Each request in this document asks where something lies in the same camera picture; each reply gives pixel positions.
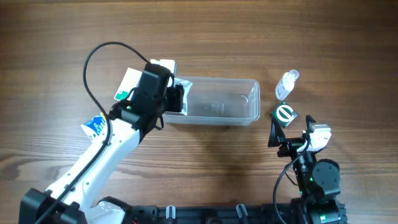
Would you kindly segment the white Hansaplast plaster box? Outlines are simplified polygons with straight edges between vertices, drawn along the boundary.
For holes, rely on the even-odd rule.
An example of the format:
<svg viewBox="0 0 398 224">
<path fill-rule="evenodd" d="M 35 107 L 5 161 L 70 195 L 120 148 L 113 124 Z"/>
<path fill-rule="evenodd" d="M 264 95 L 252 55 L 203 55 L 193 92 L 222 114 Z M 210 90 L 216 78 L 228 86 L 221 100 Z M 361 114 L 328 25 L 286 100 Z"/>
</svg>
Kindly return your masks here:
<svg viewBox="0 0 398 224">
<path fill-rule="evenodd" d="M 190 88 L 192 87 L 193 83 L 189 80 L 184 80 L 181 78 L 174 78 L 174 81 L 175 81 L 174 82 L 175 86 L 177 86 L 177 85 L 183 86 L 182 110 L 181 110 L 180 114 L 183 114 L 186 116 L 188 114 L 187 113 L 187 109 L 188 109 L 187 96 L 188 96 L 188 93 L 189 93 Z"/>
</svg>

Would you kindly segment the clear plastic container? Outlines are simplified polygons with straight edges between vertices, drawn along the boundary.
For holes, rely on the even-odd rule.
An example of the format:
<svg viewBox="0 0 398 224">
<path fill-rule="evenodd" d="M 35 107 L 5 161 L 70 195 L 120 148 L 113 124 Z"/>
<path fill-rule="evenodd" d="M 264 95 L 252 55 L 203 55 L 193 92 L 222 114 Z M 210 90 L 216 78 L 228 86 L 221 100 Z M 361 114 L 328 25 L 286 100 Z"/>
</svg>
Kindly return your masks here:
<svg viewBox="0 0 398 224">
<path fill-rule="evenodd" d="M 165 123 L 248 126 L 260 117 L 260 86 L 257 80 L 178 78 L 193 83 L 187 96 L 188 114 L 164 113 Z"/>
</svg>

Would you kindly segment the blue yellow cough drops bag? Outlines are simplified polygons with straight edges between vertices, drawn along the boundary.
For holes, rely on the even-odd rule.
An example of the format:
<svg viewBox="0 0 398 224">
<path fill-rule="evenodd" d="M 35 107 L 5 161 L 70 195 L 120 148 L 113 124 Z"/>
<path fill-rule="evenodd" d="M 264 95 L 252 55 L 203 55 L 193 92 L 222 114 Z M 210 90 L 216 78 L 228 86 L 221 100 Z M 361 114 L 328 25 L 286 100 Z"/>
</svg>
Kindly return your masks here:
<svg viewBox="0 0 398 224">
<path fill-rule="evenodd" d="M 94 142 L 98 136 L 104 134 L 107 128 L 105 116 L 103 113 L 94 116 L 91 120 L 81 125 L 82 130 L 89 137 L 91 142 Z"/>
</svg>

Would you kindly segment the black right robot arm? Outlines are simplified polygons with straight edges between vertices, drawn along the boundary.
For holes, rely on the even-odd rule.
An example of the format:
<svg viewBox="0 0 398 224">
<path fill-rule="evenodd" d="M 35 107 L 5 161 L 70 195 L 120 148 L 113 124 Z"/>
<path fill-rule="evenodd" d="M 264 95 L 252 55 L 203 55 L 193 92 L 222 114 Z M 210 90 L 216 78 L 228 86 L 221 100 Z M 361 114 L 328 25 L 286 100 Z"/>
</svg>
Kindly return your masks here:
<svg viewBox="0 0 398 224">
<path fill-rule="evenodd" d="M 340 166 L 331 159 L 316 159 L 326 148 L 331 138 L 331 128 L 318 124 L 310 115 L 306 116 L 306 130 L 299 138 L 287 138 L 278 119 L 271 118 L 269 147 L 278 147 L 278 157 L 289 157 L 276 180 L 272 204 L 277 223 L 346 223 L 345 205 L 336 196 L 340 189 Z M 286 217 L 282 216 L 277 204 L 277 190 L 283 176 L 293 169 L 300 197 L 290 201 Z"/>
</svg>

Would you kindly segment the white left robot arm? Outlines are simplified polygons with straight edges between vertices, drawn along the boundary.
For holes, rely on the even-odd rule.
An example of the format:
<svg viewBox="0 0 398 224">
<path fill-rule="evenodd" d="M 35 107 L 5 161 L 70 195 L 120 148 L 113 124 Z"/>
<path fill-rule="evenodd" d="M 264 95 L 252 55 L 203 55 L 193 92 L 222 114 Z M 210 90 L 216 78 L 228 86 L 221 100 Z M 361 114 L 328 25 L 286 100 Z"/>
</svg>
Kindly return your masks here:
<svg viewBox="0 0 398 224">
<path fill-rule="evenodd" d="M 19 223 L 131 223 L 132 207 L 115 198 L 92 202 L 119 162 L 165 112 L 183 110 L 182 85 L 174 83 L 177 64 L 152 59 L 130 93 L 112 106 L 106 126 L 72 168 L 44 192 L 30 189 L 22 198 Z"/>
</svg>

